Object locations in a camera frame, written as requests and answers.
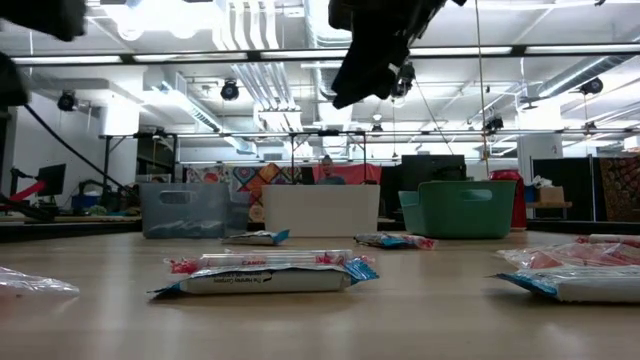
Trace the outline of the grey translucent plastic bin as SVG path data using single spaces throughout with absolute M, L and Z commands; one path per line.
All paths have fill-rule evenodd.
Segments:
M 250 195 L 225 183 L 144 183 L 139 197 L 147 239 L 226 238 L 248 227 Z

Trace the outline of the person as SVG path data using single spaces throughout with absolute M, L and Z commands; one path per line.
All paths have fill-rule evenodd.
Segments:
M 334 163 L 329 155 L 325 155 L 321 160 L 322 176 L 316 181 L 318 185 L 345 185 L 346 181 L 343 177 L 336 175 L 334 172 Z

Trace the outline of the black partition panel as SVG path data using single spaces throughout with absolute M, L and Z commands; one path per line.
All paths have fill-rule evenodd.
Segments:
M 565 210 L 566 220 L 593 220 L 592 167 L 588 157 L 536 159 L 533 161 L 533 170 L 535 175 L 563 188 L 565 201 L 572 203 L 572 207 Z

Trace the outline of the red cloth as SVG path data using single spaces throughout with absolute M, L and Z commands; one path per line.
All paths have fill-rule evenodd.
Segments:
M 345 179 L 345 185 L 358 185 L 365 182 L 379 184 L 381 181 L 382 167 L 378 165 L 367 163 L 347 166 L 333 165 L 333 167 L 335 174 Z M 322 176 L 321 165 L 313 167 L 312 173 L 316 183 L 316 181 Z

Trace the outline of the colourful patchwork quilt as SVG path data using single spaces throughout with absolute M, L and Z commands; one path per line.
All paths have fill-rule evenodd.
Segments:
M 262 187 L 301 183 L 302 170 L 298 166 L 286 167 L 268 163 L 262 167 L 215 165 L 211 167 L 186 167 L 187 183 L 222 183 L 232 195 L 249 197 L 249 221 L 263 223 L 265 218 Z

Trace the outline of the brown patterned tapestry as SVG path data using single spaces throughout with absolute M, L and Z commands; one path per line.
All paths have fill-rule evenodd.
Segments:
M 599 164 L 607 219 L 640 223 L 640 155 L 601 158 Z

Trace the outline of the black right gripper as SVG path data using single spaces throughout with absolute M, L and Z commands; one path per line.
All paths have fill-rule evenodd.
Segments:
M 351 33 L 351 45 L 331 85 L 342 109 L 389 96 L 409 46 L 448 0 L 329 0 L 329 25 Z

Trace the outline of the wooden side table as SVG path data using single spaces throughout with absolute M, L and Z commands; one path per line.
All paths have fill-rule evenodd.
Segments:
M 573 207 L 572 202 L 530 202 L 526 208 L 531 211 L 531 219 L 539 219 L 538 210 L 561 210 L 560 217 L 546 217 L 546 220 L 566 220 L 568 210 Z

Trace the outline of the white plastic bin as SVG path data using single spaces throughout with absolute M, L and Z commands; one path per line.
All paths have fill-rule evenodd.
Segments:
M 375 233 L 378 185 L 265 185 L 265 229 L 288 230 L 294 238 L 351 238 Z

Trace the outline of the teal plastic bin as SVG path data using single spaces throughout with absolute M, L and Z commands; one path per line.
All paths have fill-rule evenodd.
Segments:
M 406 231 L 435 239 L 502 239 L 511 231 L 514 181 L 432 181 L 398 193 Z

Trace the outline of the small black monitor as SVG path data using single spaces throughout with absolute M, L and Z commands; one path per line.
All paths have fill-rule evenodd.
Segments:
M 39 197 L 61 195 L 64 190 L 66 165 L 52 165 L 42 167 L 38 171 L 37 180 L 44 183 L 44 188 L 38 192 Z

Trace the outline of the large black monitor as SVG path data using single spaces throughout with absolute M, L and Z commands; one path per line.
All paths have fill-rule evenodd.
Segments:
M 404 191 L 415 191 L 423 182 L 467 179 L 463 155 L 403 155 L 400 168 Z

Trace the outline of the blue storage box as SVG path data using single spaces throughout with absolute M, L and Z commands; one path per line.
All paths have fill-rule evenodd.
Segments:
M 93 206 L 99 205 L 100 195 L 73 195 L 71 197 L 71 206 L 74 211 L 85 211 Z

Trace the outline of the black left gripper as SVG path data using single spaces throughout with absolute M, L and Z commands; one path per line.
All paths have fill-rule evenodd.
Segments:
M 73 41 L 86 32 L 85 0 L 0 0 L 0 19 Z

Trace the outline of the cardboard box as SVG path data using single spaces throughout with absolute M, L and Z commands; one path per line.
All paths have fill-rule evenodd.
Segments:
M 564 189 L 562 186 L 547 186 L 538 188 L 536 201 L 540 203 L 564 203 Z

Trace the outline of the black overhead light beam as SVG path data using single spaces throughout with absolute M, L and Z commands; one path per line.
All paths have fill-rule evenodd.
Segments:
M 12 60 L 20 66 L 27 67 L 304 62 L 338 61 L 343 59 L 347 52 L 346 48 L 316 48 L 173 53 L 51 54 L 14 56 Z M 409 57 L 412 59 L 467 59 L 477 56 L 511 58 L 618 55 L 640 55 L 640 43 L 447 46 L 415 47 L 409 50 Z

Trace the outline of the red white candy roll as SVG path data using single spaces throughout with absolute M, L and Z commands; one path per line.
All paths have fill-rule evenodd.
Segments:
M 422 250 L 432 250 L 438 243 L 437 240 L 416 235 L 402 235 L 401 239 L 408 247 Z
M 579 236 L 578 243 L 620 243 L 632 247 L 640 248 L 640 235 L 618 235 L 618 234 L 591 234 Z
M 352 250 L 252 251 L 203 254 L 200 257 L 166 258 L 164 263 L 171 274 L 191 275 L 197 271 L 228 266 L 261 266 L 279 264 L 345 265 L 352 260 L 372 264 L 374 259 L 358 256 Z

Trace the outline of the red angled bar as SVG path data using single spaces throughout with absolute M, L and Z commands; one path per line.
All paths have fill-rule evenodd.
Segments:
M 46 188 L 46 183 L 42 180 L 38 180 L 36 183 L 27 187 L 26 189 L 15 193 L 9 197 L 0 193 L 0 211 L 7 211 L 11 208 L 11 203 L 21 203 L 29 196 L 36 194 Z

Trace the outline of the clear bag orange gummies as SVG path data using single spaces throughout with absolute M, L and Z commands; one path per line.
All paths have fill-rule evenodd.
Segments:
M 55 294 L 77 296 L 79 289 L 67 282 L 0 267 L 0 296 L 24 296 L 25 294 Z
M 640 248 L 623 243 L 548 245 L 498 250 L 497 254 L 518 269 L 640 265 Z

